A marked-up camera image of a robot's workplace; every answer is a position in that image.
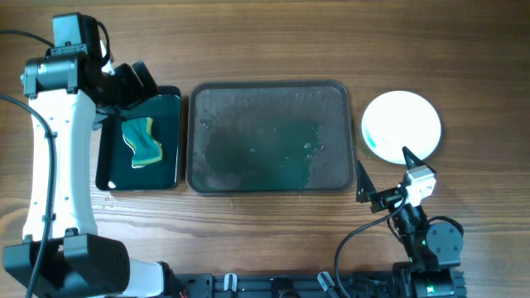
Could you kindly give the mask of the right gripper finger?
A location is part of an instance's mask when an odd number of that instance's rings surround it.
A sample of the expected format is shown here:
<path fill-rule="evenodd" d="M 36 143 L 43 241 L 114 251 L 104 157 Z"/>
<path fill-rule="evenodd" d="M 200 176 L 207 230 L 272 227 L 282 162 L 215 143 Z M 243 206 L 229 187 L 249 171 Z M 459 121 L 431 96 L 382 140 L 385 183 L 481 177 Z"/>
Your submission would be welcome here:
<path fill-rule="evenodd" d="M 408 170 L 424 166 L 426 163 L 413 154 L 407 147 L 402 148 L 403 157 Z"/>
<path fill-rule="evenodd" d="M 356 201 L 359 203 L 368 203 L 374 201 L 378 193 L 370 180 L 368 173 L 364 169 L 361 161 L 357 161 L 357 190 Z"/>

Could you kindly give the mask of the white plate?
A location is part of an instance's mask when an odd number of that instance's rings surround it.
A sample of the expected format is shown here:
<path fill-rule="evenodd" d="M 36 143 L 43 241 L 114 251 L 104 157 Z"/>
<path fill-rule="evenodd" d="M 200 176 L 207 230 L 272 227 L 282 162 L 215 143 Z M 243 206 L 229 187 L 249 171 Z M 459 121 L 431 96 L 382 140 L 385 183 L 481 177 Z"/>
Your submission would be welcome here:
<path fill-rule="evenodd" d="M 424 160 L 441 141 L 441 119 L 422 96 L 396 90 L 379 95 L 365 109 L 361 120 L 362 137 L 379 158 L 403 165 L 402 149 L 407 147 Z"/>

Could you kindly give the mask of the green yellow sponge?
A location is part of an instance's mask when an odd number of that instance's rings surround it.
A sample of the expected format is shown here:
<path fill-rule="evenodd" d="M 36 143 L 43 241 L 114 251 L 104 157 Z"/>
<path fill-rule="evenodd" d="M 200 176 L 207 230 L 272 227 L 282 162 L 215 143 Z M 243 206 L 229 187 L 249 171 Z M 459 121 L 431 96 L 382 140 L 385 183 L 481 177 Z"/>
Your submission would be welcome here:
<path fill-rule="evenodd" d="M 122 123 L 123 140 L 132 150 L 132 168 L 142 168 L 162 160 L 161 143 L 152 135 L 152 118 L 135 118 Z"/>

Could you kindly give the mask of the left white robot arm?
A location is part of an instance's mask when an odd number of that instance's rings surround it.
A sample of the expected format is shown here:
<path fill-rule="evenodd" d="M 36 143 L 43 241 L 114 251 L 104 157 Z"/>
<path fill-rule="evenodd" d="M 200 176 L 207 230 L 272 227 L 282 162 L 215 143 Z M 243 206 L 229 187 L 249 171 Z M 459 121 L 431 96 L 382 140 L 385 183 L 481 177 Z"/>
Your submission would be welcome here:
<path fill-rule="evenodd" d="M 52 23 L 46 54 L 21 76 L 34 133 L 31 205 L 4 269 L 30 297 L 184 297 L 168 264 L 132 259 L 99 236 L 89 190 L 95 123 L 155 97 L 157 84 L 140 61 L 113 67 L 102 22 L 72 12 Z"/>

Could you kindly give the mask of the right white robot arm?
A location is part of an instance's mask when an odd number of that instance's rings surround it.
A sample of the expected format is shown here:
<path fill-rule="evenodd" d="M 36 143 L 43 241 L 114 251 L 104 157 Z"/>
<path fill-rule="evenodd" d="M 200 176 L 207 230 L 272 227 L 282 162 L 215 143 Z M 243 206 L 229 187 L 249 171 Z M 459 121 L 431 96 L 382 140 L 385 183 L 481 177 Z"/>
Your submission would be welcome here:
<path fill-rule="evenodd" d="M 408 256 L 406 262 L 395 263 L 390 272 L 377 273 L 367 283 L 378 296 L 463 296 L 462 275 L 454 269 L 460 265 L 464 229 L 449 217 L 426 216 L 422 201 L 434 192 L 436 171 L 407 147 L 402 154 L 407 170 L 402 181 L 388 190 L 376 190 L 364 166 L 357 164 L 356 200 L 370 203 L 374 214 L 388 212 L 385 221 Z"/>

